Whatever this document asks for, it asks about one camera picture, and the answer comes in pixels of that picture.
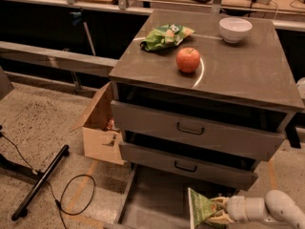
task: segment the apple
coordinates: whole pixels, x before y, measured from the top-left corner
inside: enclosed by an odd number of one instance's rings
[[[193,48],[179,50],[175,58],[178,69],[183,73],[194,72],[200,64],[200,53]]]

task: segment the gray drawer cabinet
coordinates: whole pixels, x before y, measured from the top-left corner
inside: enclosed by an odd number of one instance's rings
[[[155,10],[110,73],[112,113],[123,159],[248,190],[257,164],[274,155],[304,105],[274,25],[250,19],[249,38],[230,45],[217,30],[221,18]],[[141,40],[167,23],[188,25],[195,35],[177,48],[141,50]],[[177,69],[182,47],[200,51],[195,73]]]

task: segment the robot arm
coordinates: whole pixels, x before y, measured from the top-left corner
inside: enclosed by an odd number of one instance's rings
[[[259,221],[270,227],[290,225],[305,229],[305,214],[287,194],[278,190],[268,192],[265,198],[233,196],[224,207],[235,222]]]

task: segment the speckled floor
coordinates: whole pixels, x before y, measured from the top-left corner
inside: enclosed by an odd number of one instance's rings
[[[29,164],[44,171],[64,144],[70,146],[70,155],[60,161],[48,179],[57,199],[75,176],[92,175],[96,181],[96,191],[88,209],[75,217],[63,217],[67,227],[103,228],[103,222],[113,222],[122,203],[130,169],[84,157],[81,130],[69,131],[90,102],[92,90],[74,94],[74,87],[68,84],[18,75],[11,75],[10,79],[14,90],[0,101],[0,124],[4,135],[18,146]],[[270,162],[262,162],[257,167],[259,179],[253,187],[247,192],[240,191],[240,195],[263,197],[269,190],[279,189],[289,194],[305,211],[305,132],[299,132],[302,148],[293,149],[285,140]],[[26,165],[4,138],[0,138],[0,153],[11,161]],[[48,185],[33,199],[26,217],[18,221],[10,219],[32,184],[30,180],[0,168],[1,229],[64,228]],[[92,182],[81,177],[67,190],[63,206],[78,212],[91,194]],[[233,224],[230,228],[270,227],[251,222]]]

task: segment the crumpled plastic bag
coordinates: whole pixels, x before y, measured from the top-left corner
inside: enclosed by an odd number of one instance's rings
[[[191,229],[196,229],[199,224],[206,223],[212,228],[225,229],[226,225],[233,222],[224,211],[224,206],[219,200],[226,198],[208,199],[192,188],[188,188]]]
[[[178,46],[185,37],[194,33],[193,29],[175,24],[166,24],[152,30],[144,41],[141,48],[146,51],[163,50]]]

